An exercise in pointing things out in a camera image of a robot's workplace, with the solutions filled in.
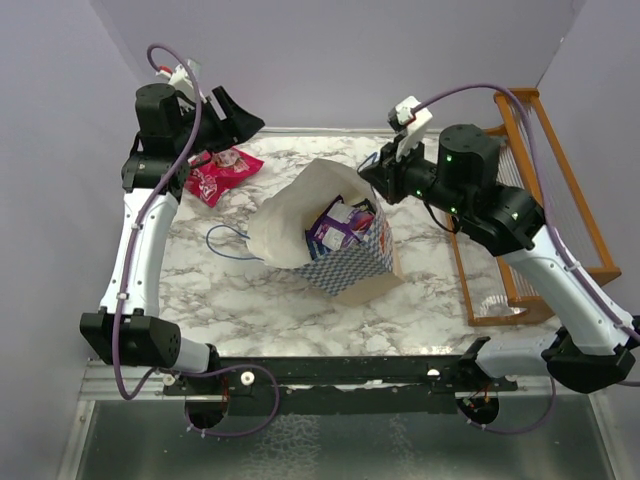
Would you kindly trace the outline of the checkered paper bag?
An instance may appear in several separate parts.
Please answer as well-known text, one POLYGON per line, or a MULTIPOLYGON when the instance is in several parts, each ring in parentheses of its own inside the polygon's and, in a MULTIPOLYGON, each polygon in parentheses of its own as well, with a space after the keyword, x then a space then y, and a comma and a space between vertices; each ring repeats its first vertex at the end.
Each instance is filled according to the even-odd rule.
POLYGON ((290 272, 346 306, 404 282, 383 207, 356 169, 336 161, 311 161, 236 234, 246 260, 290 272))

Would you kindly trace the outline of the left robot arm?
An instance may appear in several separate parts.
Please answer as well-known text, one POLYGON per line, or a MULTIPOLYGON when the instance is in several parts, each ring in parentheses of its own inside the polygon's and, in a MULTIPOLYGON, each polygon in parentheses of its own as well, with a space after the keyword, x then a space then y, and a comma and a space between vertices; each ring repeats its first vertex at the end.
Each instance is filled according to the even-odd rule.
POLYGON ((107 364, 186 372, 186 382, 206 395, 220 385, 215 352, 186 339, 177 324, 159 317, 159 280, 170 226, 190 173, 188 159, 218 153, 259 132, 261 118, 240 107, 218 86, 201 111, 182 111, 184 93, 168 84, 136 92, 139 130, 121 169, 124 220, 108 288, 80 332, 107 364))

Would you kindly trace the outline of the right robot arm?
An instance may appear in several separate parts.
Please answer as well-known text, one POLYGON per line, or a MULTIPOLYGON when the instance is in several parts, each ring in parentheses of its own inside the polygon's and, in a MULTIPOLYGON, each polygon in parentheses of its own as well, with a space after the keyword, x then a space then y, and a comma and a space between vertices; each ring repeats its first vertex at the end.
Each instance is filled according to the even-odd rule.
POLYGON ((500 144, 479 127, 441 132, 436 162, 424 146, 387 143, 359 175, 389 204, 412 196, 450 215, 454 229, 517 271, 558 317, 539 338, 475 342, 461 357, 459 378, 481 391, 495 378, 549 376, 592 393, 624 381, 635 364, 639 321, 617 305, 568 251, 540 203, 525 189, 498 181, 500 144))

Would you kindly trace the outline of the red snack bag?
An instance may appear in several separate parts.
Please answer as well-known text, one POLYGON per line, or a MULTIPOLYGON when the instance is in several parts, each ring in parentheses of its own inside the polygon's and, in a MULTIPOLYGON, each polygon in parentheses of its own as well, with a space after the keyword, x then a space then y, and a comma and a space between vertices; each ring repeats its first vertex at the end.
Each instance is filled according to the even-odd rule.
POLYGON ((228 191, 257 174, 264 162, 238 148, 219 153, 203 152, 188 160, 190 173, 185 189, 210 208, 228 191))

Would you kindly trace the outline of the purple candy bag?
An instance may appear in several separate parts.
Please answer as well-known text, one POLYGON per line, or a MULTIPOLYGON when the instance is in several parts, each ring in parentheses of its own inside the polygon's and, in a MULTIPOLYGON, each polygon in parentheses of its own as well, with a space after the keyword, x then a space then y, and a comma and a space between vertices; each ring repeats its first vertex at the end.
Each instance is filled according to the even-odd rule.
POLYGON ((375 219, 375 208, 368 199, 350 205, 336 196, 305 231, 312 260, 360 243, 375 219))

